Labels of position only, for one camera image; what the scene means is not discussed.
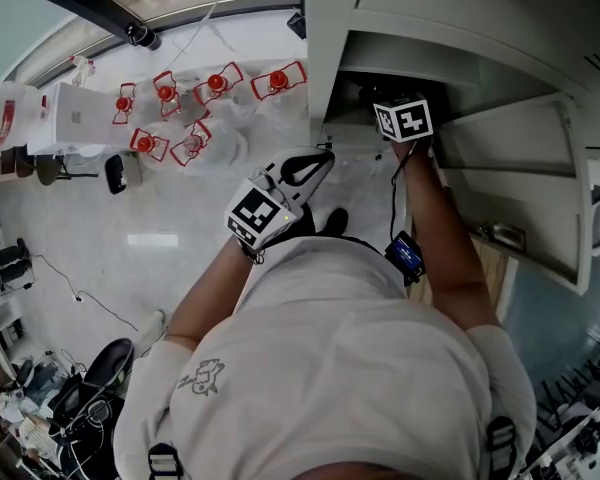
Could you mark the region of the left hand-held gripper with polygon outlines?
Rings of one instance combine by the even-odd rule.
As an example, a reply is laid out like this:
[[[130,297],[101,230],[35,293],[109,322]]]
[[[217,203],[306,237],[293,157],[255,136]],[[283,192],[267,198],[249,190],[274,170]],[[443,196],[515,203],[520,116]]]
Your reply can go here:
[[[240,185],[225,211],[227,229],[242,244],[259,251],[301,220],[301,205],[314,194],[334,163],[330,150],[284,150],[281,164],[273,164],[270,170],[256,169]]]

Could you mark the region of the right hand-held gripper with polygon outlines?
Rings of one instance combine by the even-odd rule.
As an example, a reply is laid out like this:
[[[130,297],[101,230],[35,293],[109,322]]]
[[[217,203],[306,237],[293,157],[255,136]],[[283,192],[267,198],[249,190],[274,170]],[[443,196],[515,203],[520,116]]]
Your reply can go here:
[[[409,142],[434,132],[429,105],[421,93],[370,84],[360,88],[359,98],[386,139]]]

